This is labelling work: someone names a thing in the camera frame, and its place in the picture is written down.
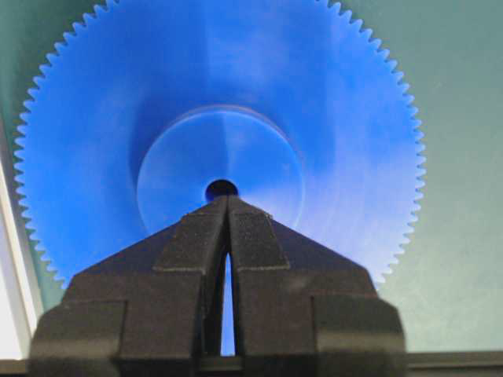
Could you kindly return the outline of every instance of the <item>blue gear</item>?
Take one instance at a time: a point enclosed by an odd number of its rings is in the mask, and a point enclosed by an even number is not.
[[[56,44],[17,142],[58,278],[205,204],[214,180],[364,265],[400,254],[419,121],[380,41],[315,0],[122,0]]]

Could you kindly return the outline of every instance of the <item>center hole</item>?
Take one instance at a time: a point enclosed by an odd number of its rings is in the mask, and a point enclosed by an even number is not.
[[[206,200],[211,202],[219,196],[238,195],[237,187],[231,181],[218,179],[206,188]]]

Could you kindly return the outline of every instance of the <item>green background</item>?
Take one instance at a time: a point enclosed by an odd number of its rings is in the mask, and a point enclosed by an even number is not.
[[[94,3],[0,0],[0,112],[12,149],[38,66]],[[398,60],[425,134],[419,222],[380,294],[400,309],[410,351],[503,350],[503,2],[346,0],[343,7]],[[49,308],[61,290],[43,265],[37,269]]]

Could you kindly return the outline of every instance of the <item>white frame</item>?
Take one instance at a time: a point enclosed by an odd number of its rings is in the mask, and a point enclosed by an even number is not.
[[[22,359],[43,307],[1,120],[0,160],[0,359]]]

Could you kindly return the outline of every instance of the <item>spur gear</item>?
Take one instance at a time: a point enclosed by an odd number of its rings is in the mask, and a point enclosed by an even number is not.
[[[411,232],[422,144],[402,73],[340,4],[121,0],[29,91],[21,204],[57,278],[202,206],[243,200],[381,281]]]

